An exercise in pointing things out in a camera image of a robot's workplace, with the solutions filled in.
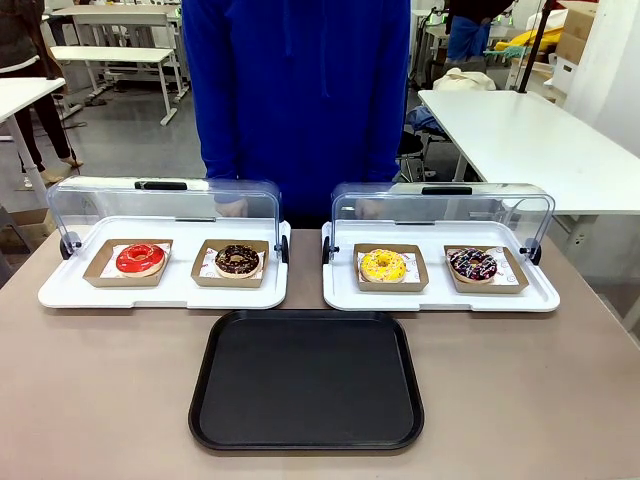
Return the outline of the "person's left hand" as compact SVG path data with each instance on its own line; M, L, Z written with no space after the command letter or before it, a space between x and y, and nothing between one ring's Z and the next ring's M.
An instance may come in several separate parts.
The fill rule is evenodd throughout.
M380 200L357 199L355 217L361 220L380 219L385 213L384 203Z

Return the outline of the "person's right hand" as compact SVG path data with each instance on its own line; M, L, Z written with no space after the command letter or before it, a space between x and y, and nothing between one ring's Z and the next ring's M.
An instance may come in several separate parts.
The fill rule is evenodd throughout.
M248 202L244 198L232 202L216 202L215 210L220 217L245 218L248 215Z

